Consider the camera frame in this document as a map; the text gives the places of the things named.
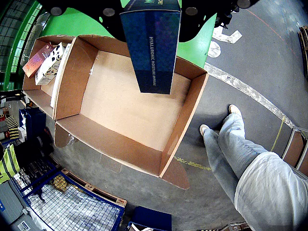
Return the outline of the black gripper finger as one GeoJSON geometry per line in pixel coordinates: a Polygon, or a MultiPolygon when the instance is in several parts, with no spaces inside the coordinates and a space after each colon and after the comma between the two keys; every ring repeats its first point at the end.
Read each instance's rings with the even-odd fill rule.
{"type": "Polygon", "coordinates": [[[215,28],[228,28],[232,12],[247,9],[257,2],[258,0],[183,0],[179,42],[187,42],[197,36],[202,26],[214,15],[215,28]]]}
{"type": "Polygon", "coordinates": [[[120,14],[120,0],[38,0],[51,15],[60,16],[73,8],[99,22],[114,38],[126,42],[120,14]]]}

